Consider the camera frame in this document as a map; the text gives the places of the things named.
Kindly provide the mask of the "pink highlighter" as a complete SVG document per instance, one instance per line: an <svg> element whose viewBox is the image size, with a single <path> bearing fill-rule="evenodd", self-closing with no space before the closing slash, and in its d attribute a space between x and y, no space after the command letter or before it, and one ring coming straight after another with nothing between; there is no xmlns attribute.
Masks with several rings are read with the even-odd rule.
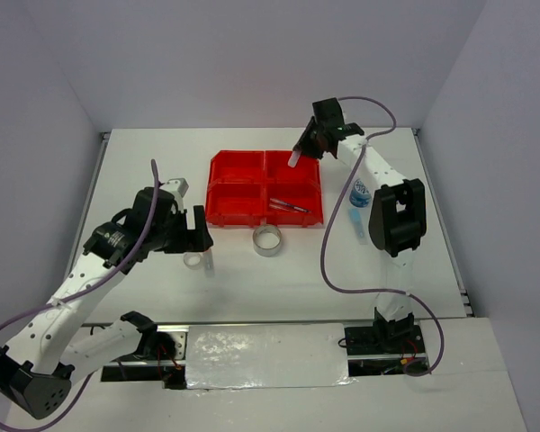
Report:
<svg viewBox="0 0 540 432"><path fill-rule="evenodd" d="M302 153L300 151L294 150L288 159L288 167L295 168L298 165L301 155Z"/></svg>

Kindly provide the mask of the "blue pen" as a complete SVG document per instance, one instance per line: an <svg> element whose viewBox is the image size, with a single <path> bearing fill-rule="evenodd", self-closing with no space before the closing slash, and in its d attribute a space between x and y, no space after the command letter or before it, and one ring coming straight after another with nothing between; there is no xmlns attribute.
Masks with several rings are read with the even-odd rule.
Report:
<svg viewBox="0 0 540 432"><path fill-rule="evenodd" d="M303 209L302 207L298 206L285 206L276 202L270 202L269 208L276 211L281 212L296 212L296 213L302 213L302 214L309 214L311 211L307 209Z"/></svg>

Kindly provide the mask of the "large grey tape roll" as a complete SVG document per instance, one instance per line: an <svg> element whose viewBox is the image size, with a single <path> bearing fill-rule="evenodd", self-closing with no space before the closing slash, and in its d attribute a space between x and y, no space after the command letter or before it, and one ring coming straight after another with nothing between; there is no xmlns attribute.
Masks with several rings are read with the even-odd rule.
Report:
<svg viewBox="0 0 540 432"><path fill-rule="evenodd" d="M261 257L277 256L283 245L282 232L274 225L262 225L252 234L253 249Z"/></svg>

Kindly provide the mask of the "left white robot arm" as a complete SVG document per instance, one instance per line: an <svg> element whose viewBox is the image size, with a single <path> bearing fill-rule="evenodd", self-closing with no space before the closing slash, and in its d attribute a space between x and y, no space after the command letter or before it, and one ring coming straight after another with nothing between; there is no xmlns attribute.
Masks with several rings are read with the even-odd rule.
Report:
<svg viewBox="0 0 540 432"><path fill-rule="evenodd" d="M146 187L130 208L98 226L46 306L0 346L0 392L34 419L59 409L74 383L122 356L146 359L175 342L147 316L130 311L80 341L73 338L107 293L150 253L205 252L213 245L205 209L187 211L178 193Z"/></svg>

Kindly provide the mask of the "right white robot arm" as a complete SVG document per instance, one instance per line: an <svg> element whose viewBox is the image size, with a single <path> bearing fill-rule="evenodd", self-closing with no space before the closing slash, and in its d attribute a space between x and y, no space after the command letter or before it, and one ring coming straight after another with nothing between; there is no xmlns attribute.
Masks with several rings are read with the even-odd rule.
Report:
<svg viewBox="0 0 540 432"><path fill-rule="evenodd" d="M294 157L321 159L330 154L350 167L343 189L355 180L373 184L368 235L382 253L382 282L378 288L364 288L376 297L373 342L383 352L393 352L414 331L411 293L413 257L427 233L426 189L417 178L408 179L393 168L371 145L375 138L390 134L397 121L385 130L370 134L345 119L342 99L328 98L312 105L312 116L294 145Z"/></svg>

